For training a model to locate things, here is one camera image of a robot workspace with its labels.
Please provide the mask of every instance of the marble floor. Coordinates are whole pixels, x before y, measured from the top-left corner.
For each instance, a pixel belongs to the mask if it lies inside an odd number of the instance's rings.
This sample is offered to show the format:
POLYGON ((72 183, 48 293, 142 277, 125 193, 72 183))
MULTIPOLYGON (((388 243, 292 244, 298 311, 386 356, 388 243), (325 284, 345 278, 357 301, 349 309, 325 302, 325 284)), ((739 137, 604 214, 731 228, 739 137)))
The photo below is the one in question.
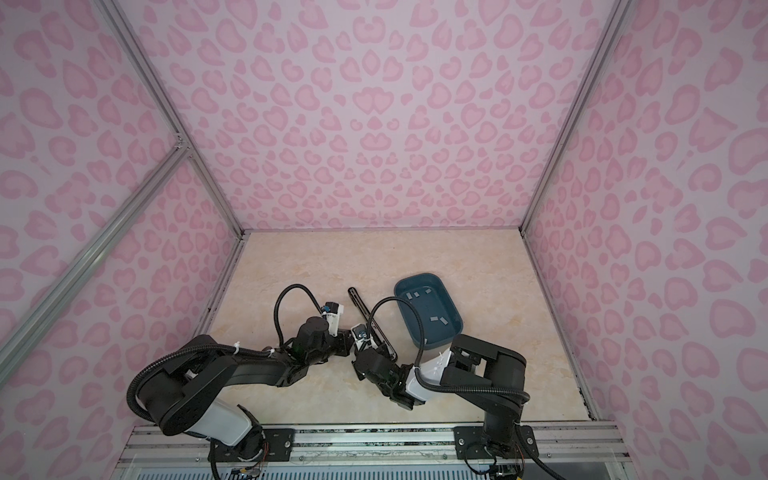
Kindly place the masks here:
MULTIPOLYGON (((320 305, 344 304, 340 327, 362 322, 347 289, 354 286, 369 308, 392 295, 398 280, 438 275, 470 336, 520 352, 528 361, 525 390, 531 401, 523 419, 587 420, 587 411, 517 230, 401 230, 252 233, 210 328, 220 343, 262 349, 277 344, 272 310, 280 292, 303 283, 320 305)), ((285 337, 295 336, 316 314, 301 290, 280 307, 285 337)), ((416 355, 398 307, 382 306, 376 320, 400 363, 416 355)), ((425 352, 431 359, 443 349, 425 352)), ((482 410, 457 395, 442 394, 413 411, 355 376, 351 358, 311 366, 289 388, 231 386, 221 399, 240 403, 262 423, 470 422, 482 410)))

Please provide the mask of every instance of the heart pattern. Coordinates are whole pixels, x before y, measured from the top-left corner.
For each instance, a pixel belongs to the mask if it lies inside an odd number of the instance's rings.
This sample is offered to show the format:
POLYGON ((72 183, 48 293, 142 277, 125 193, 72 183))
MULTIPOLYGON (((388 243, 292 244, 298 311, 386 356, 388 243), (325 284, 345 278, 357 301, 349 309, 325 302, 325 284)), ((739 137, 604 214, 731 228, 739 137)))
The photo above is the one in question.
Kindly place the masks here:
POLYGON ((175 140, 89 2, 0 18, 3 344, 175 140))
POLYGON ((1 477, 109 476, 139 423, 127 383, 191 338, 233 242, 182 164, 0 392, 1 477))
POLYGON ((518 226, 611 5, 122 2, 262 230, 518 226))
POLYGON ((532 224, 584 381, 647 480, 768 478, 758 3, 639 2, 532 224))

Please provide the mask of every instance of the black mounting plate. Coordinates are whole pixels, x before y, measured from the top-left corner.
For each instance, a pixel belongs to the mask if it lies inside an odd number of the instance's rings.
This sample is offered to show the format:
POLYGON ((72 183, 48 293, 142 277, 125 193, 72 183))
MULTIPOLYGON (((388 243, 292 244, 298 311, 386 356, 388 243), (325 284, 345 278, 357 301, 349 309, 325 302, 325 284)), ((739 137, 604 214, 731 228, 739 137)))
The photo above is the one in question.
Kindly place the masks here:
MULTIPOLYGON (((536 438, 533 435, 533 428, 528 425, 521 425, 520 432, 523 435, 526 443, 528 443, 528 450, 531 450, 534 455, 538 457, 538 447, 536 446, 536 438)), ((456 447, 456 458, 463 460, 484 460, 493 459, 484 448, 480 445, 480 438, 482 437, 482 427, 453 427, 453 441, 456 447)))
MULTIPOLYGON (((266 453, 267 462, 288 462, 293 450, 294 429, 264 429, 266 443, 270 446, 266 453)), ((219 463, 242 462, 232 449, 226 445, 216 444, 214 458, 219 463)))

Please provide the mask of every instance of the beige tabletop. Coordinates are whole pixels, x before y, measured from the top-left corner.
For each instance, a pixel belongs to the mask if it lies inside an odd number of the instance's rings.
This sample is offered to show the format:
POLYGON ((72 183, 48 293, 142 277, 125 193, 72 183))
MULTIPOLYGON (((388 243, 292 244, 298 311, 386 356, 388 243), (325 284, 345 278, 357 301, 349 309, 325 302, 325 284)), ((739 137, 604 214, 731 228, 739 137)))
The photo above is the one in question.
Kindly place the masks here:
MULTIPOLYGON (((275 346, 272 310, 280 292, 303 283, 320 305, 345 306, 340 327, 362 322, 347 295, 354 286, 369 309, 392 295, 398 280, 431 272, 442 279, 464 320, 464 332, 520 352, 528 361, 525 390, 531 401, 523 419, 587 420, 568 359, 547 310, 517 230, 400 230, 363 232, 253 233, 212 327, 220 343, 262 349, 275 346)), ((316 314, 301 290, 286 295, 280 322, 286 339, 316 314)), ((388 303, 376 320, 392 341, 399 363, 411 363, 413 344, 397 305, 388 303)), ((446 347, 428 350, 431 359, 446 347)), ((468 422, 479 408, 441 394, 412 411, 360 382, 352 357, 311 366, 288 388, 231 386, 219 398, 239 403, 262 423, 468 422)))

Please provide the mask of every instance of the pink patterned wall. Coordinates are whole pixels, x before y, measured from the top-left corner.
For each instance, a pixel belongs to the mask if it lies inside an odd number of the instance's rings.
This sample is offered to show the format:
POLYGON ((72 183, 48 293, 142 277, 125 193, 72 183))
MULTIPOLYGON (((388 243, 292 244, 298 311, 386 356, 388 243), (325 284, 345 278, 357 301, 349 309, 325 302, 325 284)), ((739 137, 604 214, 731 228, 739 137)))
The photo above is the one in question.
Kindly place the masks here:
POLYGON ((127 384, 191 338, 232 243, 183 164, 0 392, 0 477, 111 473, 138 421, 127 384))
POLYGON ((246 227, 516 226, 612 0, 122 7, 246 227))
POLYGON ((0 345, 174 140, 88 0, 0 5, 0 345))
POLYGON ((643 0, 535 221, 648 480, 768 478, 768 3, 643 0))

